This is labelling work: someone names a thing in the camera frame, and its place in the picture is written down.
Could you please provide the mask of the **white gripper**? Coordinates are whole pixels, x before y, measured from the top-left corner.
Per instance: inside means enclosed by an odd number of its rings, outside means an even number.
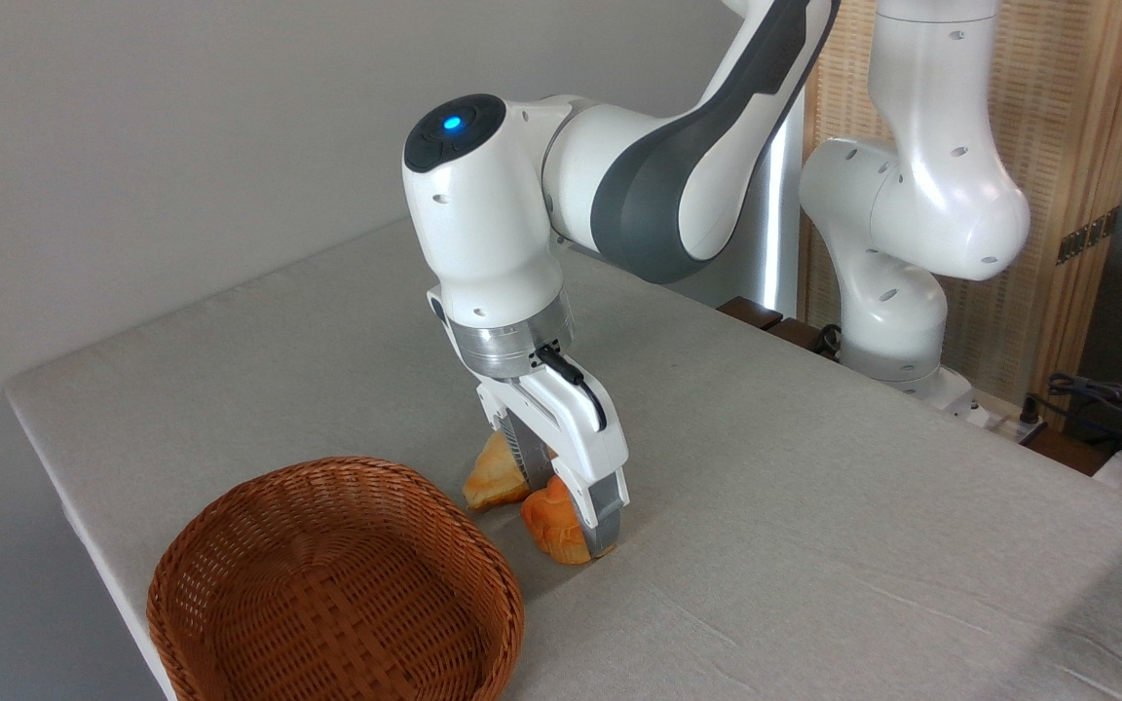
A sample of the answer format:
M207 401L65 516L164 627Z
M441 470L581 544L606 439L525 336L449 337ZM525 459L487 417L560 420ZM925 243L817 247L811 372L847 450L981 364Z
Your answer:
M429 290L427 299L479 382L477 394L494 430L467 492L525 496L546 488L549 480L549 497L574 508L565 524L549 527L549 559L594 560L611 553L626 502L620 494L626 442L610 396L565 354L574 332L565 293L525 322L505 328L456 323L441 305L439 287ZM553 476L557 459L565 483ZM591 498L596 527L580 518L565 485Z

